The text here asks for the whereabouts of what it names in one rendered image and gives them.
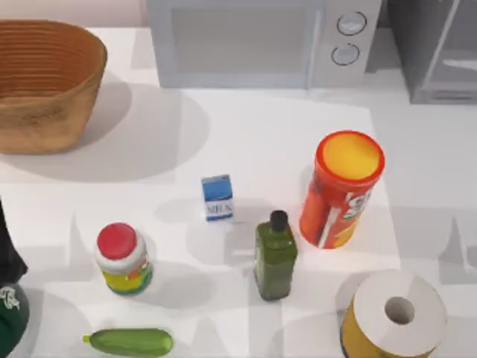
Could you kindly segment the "green bottle with black cap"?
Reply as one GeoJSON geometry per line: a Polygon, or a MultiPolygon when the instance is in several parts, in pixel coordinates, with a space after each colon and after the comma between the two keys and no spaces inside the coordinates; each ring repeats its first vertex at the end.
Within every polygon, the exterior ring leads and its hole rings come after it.
{"type": "Polygon", "coordinates": [[[260,296],[265,301],[286,298],[298,250],[283,210],[271,212],[267,222],[256,227],[254,276],[260,296]]]}

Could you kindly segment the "brown woven basket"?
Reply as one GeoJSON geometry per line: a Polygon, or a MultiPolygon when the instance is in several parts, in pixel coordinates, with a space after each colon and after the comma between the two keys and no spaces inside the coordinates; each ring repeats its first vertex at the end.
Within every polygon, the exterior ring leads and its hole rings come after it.
{"type": "Polygon", "coordinates": [[[107,65],[90,31],[45,19],[0,19],[0,153],[65,151],[83,134],[107,65]]]}

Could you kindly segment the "jar with red lid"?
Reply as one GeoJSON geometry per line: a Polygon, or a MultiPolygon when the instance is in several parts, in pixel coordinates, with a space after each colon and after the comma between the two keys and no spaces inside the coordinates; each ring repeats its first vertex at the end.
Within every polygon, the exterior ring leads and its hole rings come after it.
{"type": "Polygon", "coordinates": [[[116,294],[135,295],[151,282],[153,266],[144,236],[124,222],[106,225],[97,236],[95,260],[116,294]]]}

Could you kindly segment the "grey cabinet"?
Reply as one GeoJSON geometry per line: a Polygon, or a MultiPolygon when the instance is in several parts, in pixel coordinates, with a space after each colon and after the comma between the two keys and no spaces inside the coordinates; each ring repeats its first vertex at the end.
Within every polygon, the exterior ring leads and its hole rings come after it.
{"type": "Polygon", "coordinates": [[[477,0],[388,0],[412,104],[477,104],[477,0]]]}

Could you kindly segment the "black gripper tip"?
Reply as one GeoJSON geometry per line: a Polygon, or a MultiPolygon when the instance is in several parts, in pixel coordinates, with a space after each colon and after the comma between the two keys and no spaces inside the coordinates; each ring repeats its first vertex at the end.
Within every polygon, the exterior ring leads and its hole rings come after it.
{"type": "Polygon", "coordinates": [[[18,283],[28,267],[13,245],[0,199],[0,283],[18,283]]]}

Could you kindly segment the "green cap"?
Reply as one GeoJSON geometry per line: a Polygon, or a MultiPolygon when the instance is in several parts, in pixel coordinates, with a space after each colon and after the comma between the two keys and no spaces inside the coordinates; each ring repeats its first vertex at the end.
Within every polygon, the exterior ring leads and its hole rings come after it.
{"type": "Polygon", "coordinates": [[[30,316],[27,295],[15,283],[0,283],[0,358],[19,344],[30,316]]]}

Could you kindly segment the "pale microwave oven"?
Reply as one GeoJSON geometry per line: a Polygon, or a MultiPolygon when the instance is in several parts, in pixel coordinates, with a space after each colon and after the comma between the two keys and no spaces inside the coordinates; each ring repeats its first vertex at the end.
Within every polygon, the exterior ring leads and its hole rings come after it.
{"type": "Polygon", "coordinates": [[[147,0],[159,82],[169,88],[351,87],[364,75],[382,0],[147,0]],[[344,36],[340,16],[365,29],[344,36]],[[337,66],[332,50],[360,49],[337,66]]]}

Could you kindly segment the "blue and white milk carton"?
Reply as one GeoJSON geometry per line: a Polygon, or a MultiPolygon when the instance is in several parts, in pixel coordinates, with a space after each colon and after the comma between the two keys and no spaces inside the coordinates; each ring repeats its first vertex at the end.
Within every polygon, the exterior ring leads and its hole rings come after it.
{"type": "Polygon", "coordinates": [[[205,218],[208,222],[233,217],[233,189],[229,175],[201,179],[205,218]]]}

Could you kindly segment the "orange chips can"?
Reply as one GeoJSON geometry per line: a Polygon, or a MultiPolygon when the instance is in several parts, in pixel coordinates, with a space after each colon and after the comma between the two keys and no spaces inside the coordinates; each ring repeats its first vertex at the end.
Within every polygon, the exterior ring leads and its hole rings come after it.
{"type": "Polygon", "coordinates": [[[319,249],[346,244],[385,168],[378,142],[359,131],[325,136],[299,220],[303,238],[319,249]]]}

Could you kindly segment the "green cucumber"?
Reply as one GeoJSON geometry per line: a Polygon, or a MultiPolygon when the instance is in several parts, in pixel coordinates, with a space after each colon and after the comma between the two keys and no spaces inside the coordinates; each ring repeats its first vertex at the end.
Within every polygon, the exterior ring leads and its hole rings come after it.
{"type": "Polygon", "coordinates": [[[160,358],[174,347],[172,336],[158,328],[113,328],[83,336],[83,342],[105,354],[160,358]]]}

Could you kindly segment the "microwave knob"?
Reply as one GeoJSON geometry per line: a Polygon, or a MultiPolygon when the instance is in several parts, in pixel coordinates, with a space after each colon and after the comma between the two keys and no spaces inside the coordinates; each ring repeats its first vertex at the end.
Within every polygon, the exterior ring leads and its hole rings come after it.
{"type": "Polygon", "coordinates": [[[337,21],[337,29],[344,36],[360,34],[367,25],[367,18],[361,12],[353,12],[340,16],[337,21]]]}
{"type": "Polygon", "coordinates": [[[331,59],[337,66],[349,66],[355,63],[359,56],[360,49],[350,43],[336,46],[331,53],[331,59]]]}

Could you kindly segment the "yellow wrapped paper roll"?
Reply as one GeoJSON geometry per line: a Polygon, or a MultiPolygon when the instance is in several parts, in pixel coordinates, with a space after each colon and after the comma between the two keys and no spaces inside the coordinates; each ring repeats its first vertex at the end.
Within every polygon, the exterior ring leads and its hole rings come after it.
{"type": "Polygon", "coordinates": [[[429,358],[441,342],[446,308],[423,278],[400,270],[370,274],[340,328],[345,358],[429,358]]]}

